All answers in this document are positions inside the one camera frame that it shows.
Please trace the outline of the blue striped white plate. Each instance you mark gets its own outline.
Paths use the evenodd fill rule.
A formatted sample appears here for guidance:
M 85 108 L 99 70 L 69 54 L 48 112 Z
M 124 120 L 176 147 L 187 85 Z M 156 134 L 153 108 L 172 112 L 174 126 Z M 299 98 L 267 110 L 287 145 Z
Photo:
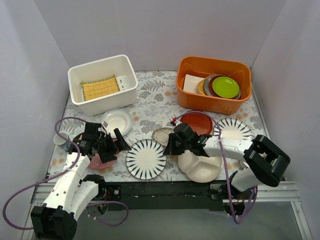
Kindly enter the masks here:
M 131 146 L 125 163 L 129 173 L 139 180 L 151 180 L 159 176 L 166 167 L 164 147 L 153 139 L 142 139 Z

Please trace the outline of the yellow woven bamboo mat plate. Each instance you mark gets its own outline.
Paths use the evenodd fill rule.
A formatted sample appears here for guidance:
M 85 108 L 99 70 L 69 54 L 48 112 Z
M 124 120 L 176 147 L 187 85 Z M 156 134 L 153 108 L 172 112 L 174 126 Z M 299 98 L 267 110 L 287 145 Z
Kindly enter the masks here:
M 92 82 L 81 81 L 80 85 L 84 101 L 94 100 L 120 91 L 116 75 Z

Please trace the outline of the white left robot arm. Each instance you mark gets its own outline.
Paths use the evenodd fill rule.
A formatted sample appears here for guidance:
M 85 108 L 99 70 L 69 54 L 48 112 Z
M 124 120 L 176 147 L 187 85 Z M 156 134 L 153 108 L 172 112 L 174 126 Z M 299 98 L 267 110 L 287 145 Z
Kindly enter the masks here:
M 63 171 L 42 205 L 34 206 L 30 214 L 38 239 L 72 240 L 77 231 L 77 221 L 88 206 L 98 205 L 105 210 L 114 203 L 110 200 L 111 190 L 102 176 L 89 174 L 82 177 L 94 156 L 108 162 L 116 160 L 121 151 L 131 149 L 118 128 L 113 132 L 115 139 L 104 124 L 86 122 L 80 139 L 65 139 L 70 147 Z

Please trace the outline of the yellow basket plate in bin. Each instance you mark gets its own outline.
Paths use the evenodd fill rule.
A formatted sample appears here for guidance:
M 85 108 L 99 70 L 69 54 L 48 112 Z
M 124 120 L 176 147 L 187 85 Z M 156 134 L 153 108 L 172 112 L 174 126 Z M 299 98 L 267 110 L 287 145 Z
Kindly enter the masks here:
M 197 84 L 197 91 L 199 94 L 201 95 L 206 95 L 205 91 L 204 91 L 204 83 L 205 83 L 205 79 L 202 79 L 201 81 L 198 82 Z

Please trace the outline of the white square plate in bin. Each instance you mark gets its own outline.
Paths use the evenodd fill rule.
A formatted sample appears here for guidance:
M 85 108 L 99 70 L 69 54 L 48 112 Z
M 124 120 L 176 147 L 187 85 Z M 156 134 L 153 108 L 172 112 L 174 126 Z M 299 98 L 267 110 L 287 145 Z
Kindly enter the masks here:
M 188 93 L 198 94 L 198 83 L 204 78 L 186 74 L 184 78 L 183 90 Z

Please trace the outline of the white plastic bin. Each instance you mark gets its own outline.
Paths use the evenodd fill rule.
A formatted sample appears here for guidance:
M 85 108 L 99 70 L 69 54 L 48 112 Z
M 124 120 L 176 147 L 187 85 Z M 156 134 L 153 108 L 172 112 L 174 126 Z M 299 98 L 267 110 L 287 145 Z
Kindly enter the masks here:
M 71 67 L 67 76 L 72 103 L 88 117 L 134 104 L 137 100 L 138 80 L 128 56 L 124 54 Z M 111 77 L 115 77 L 117 92 L 85 100 L 85 84 L 100 83 Z

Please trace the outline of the grey plate in bin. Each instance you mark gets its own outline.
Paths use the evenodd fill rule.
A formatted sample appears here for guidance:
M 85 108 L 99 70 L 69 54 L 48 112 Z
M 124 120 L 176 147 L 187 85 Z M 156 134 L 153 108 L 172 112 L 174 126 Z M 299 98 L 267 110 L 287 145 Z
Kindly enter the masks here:
M 210 76 L 206 77 L 205 82 L 204 82 L 204 86 L 203 86 L 205 94 L 207 96 L 211 96 L 211 97 L 213 97 L 213 95 L 210 92 L 209 83 L 210 83 L 210 80 L 212 79 L 213 76 L 217 76 L 217 75 L 215 74 L 215 75 L 210 75 Z

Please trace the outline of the dark red plate in bin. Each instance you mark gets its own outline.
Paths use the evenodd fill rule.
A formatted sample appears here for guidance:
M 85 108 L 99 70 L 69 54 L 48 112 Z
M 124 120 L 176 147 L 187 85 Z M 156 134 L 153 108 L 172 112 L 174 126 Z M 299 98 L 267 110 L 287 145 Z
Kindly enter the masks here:
M 211 94 L 212 94 L 214 97 L 219 97 L 219 96 L 216 94 L 216 92 L 214 91 L 214 89 L 213 89 L 213 82 L 214 82 L 214 80 L 215 80 L 217 77 L 218 77 L 218 76 L 213 76 L 212 79 L 211 79 L 210 82 L 209 82 L 209 90 L 210 90 Z

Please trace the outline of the orange plastic bin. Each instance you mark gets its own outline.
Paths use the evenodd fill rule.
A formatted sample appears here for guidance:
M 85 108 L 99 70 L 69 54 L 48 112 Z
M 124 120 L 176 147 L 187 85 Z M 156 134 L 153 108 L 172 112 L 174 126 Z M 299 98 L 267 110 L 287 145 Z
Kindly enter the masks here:
M 240 89 L 239 99 L 226 99 L 183 90 L 185 76 L 206 78 L 210 75 L 225 75 L 235 80 Z M 252 73 L 250 68 L 237 61 L 187 56 L 180 61 L 176 77 L 177 101 L 183 108 L 232 115 L 252 95 Z

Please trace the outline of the pink polka dot plate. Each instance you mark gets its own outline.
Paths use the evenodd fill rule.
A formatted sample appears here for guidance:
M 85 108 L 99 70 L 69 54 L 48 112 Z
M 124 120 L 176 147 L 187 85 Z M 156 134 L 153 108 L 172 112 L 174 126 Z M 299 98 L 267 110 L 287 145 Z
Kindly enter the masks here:
M 78 146 L 79 150 L 80 150 L 80 140 L 82 139 L 82 133 L 78 134 L 74 139 L 73 142 Z M 87 155 L 82 155 L 81 151 L 80 151 L 80 156 L 81 157 L 85 157 Z M 95 156 L 92 157 L 92 159 L 89 159 L 89 165 L 88 165 L 88 169 L 91 170 L 103 170 L 103 169 L 107 169 L 110 168 L 114 163 L 116 162 L 116 160 L 114 161 L 110 161 L 107 163 L 102 163 L 101 158 L 98 154 L 96 154 Z

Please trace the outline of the speckled oval ceramic plate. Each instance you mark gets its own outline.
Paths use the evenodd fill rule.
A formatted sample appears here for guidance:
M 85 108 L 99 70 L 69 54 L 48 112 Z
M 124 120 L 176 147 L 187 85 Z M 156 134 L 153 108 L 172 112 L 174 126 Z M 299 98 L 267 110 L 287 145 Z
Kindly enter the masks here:
M 174 129 L 172 127 L 162 127 L 156 129 L 152 133 L 152 139 L 160 143 L 162 146 L 166 147 L 169 141 L 169 134 L 173 132 Z

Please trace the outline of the red lacquer round plate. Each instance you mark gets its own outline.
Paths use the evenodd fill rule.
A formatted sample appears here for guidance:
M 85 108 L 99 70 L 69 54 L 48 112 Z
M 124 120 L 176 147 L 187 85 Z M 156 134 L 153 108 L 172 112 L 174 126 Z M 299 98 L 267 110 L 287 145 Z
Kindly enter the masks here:
M 188 124 L 198 135 L 211 134 L 213 130 L 211 118 L 202 113 L 190 112 L 189 114 L 182 116 L 180 121 Z

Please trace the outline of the floral patterned table mat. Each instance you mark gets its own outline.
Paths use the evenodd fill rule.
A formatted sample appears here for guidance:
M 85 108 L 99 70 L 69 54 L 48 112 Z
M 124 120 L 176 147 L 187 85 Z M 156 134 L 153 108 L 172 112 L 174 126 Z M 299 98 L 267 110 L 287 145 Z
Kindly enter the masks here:
M 132 116 L 132 127 L 124 136 L 125 141 L 131 146 L 138 140 L 152 139 L 155 130 L 162 127 L 172 127 L 170 121 L 174 117 L 189 111 L 178 103 L 175 71 L 137 72 L 138 80 L 137 100 L 134 104 L 124 107 Z M 64 110 L 64 117 L 77 117 L 88 122 L 99 122 L 102 114 L 92 117 L 86 116 L 80 108 L 73 104 L 68 96 Z M 245 101 L 239 110 L 230 116 L 243 121 L 251 129 L 253 136 L 265 135 L 269 137 L 260 107 L 255 94 L 252 92 L 249 100 Z M 84 123 L 76 119 L 66 119 L 62 122 L 60 132 L 67 133 L 70 139 L 84 131 Z M 106 182 L 138 182 L 126 166 L 126 151 L 122 151 L 117 161 L 109 168 L 102 170 L 86 169 L 82 175 L 99 174 Z M 62 172 L 67 153 L 58 146 L 54 147 L 47 176 L 51 177 Z M 228 173 L 231 175 L 240 170 L 236 160 L 227 159 Z M 186 175 L 180 171 L 177 157 L 170 156 L 163 172 L 151 181 L 188 181 Z

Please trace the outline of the beige divided plate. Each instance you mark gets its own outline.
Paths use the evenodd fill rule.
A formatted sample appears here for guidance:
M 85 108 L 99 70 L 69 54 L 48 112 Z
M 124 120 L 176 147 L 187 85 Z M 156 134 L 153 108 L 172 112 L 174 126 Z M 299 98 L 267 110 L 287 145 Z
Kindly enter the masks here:
M 222 161 L 222 157 L 197 156 L 188 150 L 178 156 L 179 169 L 196 183 L 215 180 L 220 174 Z

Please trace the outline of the white deep bowl plate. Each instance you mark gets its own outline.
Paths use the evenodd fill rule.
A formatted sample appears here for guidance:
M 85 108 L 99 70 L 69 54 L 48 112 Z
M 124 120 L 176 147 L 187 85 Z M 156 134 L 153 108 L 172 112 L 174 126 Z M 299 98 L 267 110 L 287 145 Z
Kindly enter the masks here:
M 114 139 L 116 138 L 114 133 L 115 128 L 118 128 L 121 135 L 125 136 L 133 125 L 133 117 L 126 109 L 122 108 L 113 109 L 104 113 L 100 118 L 100 122 L 102 123 L 103 121 L 108 123 L 106 131 L 110 133 Z

